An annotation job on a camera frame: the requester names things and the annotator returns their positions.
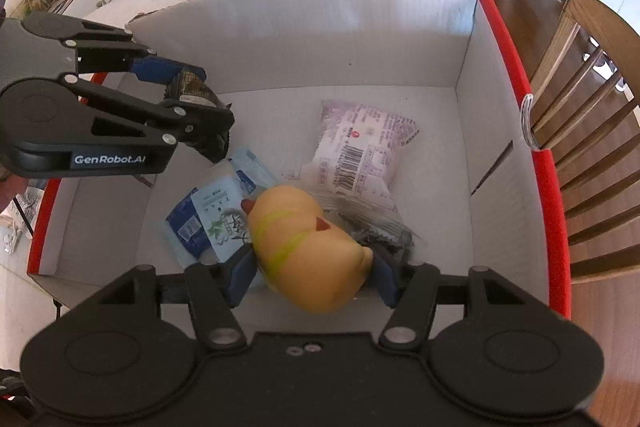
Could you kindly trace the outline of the dark seaweed clear bag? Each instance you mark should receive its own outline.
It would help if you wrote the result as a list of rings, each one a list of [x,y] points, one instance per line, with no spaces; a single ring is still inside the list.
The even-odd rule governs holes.
[[[361,202],[340,202],[335,213],[347,233],[361,245],[380,245],[401,262],[412,254],[414,233],[397,212]]]

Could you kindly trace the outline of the yellow duck plush toy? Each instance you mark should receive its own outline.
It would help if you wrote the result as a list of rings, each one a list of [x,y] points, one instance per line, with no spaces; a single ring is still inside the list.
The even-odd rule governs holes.
[[[300,309],[334,312],[367,280],[372,249],[326,219],[318,202],[300,188],[268,188],[255,199],[243,199],[241,209],[262,275]]]

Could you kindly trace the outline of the blue wet wipe packet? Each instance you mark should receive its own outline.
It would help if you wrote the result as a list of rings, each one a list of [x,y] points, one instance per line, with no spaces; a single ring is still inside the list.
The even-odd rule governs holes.
[[[179,265],[225,262],[250,243],[244,199],[255,199],[277,179],[246,147],[210,168],[175,205],[163,233]]]

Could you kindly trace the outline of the white red cardboard box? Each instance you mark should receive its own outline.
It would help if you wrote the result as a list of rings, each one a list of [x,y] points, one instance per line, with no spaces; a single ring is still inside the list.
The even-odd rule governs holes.
[[[416,233],[411,261],[486,265],[570,316],[562,198],[550,152],[520,125],[530,93],[495,0],[120,0],[89,20],[204,67],[232,104],[231,152],[317,190],[323,102],[412,119],[390,199]],[[49,182],[27,274],[73,307],[139,263],[181,271],[169,211],[215,168],[179,145],[151,187],[131,176]]]

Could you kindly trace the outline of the pink white snack packet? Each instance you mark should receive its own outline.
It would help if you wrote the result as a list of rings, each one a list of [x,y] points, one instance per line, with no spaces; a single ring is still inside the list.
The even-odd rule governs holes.
[[[314,158],[300,169],[303,186],[394,210],[390,184],[418,124],[369,104],[326,100],[319,132]]]

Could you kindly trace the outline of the wooden chair right side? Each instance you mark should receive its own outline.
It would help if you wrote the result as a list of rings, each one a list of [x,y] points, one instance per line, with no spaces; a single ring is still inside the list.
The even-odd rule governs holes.
[[[530,113],[532,110],[538,110],[534,107],[539,105],[544,91],[552,83],[553,77],[581,30],[588,37],[596,40],[598,45],[590,53],[588,60],[582,62],[553,100],[549,101],[549,104],[539,113],[539,117],[532,121]],[[549,124],[552,124],[556,115],[567,108],[567,104],[572,104],[570,98],[579,91],[588,76],[593,75],[593,69],[605,57],[610,58],[615,66],[613,74],[575,107],[570,116],[565,113],[567,118],[553,132],[544,130],[544,128],[549,129]],[[606,116],[597,127],[585,131],[589,116],[598,113],[598,106],[609,96],[613,96],[612,93],[621,81],[630,89],[633,98],[626,100],[624,105],[613,110],[611,115]],[[605,140],[610,139],[614,131],[627,118],[634,115],[636,107],[639,109],[639,97],[636,96],[639,95],[639,35],[600,0],[566,0],[558,27],[535,70],[530,89],[533,94],[526,95],[525,102],[522,103],[521,122],[525,141],[532,150],[552,152],[555,147],[570,139],[575,132],[585,132],[582,139],[574,143],[559,159],[554,160],[556,173],[574,169],[574,176],[561,186],[561,194],[572,193],[572,191],[575,194],[575,191],[597,180],[600,176],[605,176],[605,173],[613,172],[631,154],[639,153],[639,131],[637,131],[632,138],[616,146],[591,166],[582,169],[581,172],[576,171],[579,161],[584,160],[589,153],[605,143]],[[602,187],[597,193],[579,202],[575,200],[573,206],[564,210],[564,221],[568,223],[570,220],[583,218],[625,192],[633,192],[636,187],[639,190],[639,166],[634,167],[634,171],[627,173],[626,176]],[[639,220],[639,202],[634,202],[629,208],[570,234],[568,246],[576,247],[591,242],[637,220]],[[574,284],[612,279],[638,271],[639,242],[612,253],[570,262],[570,280]]]

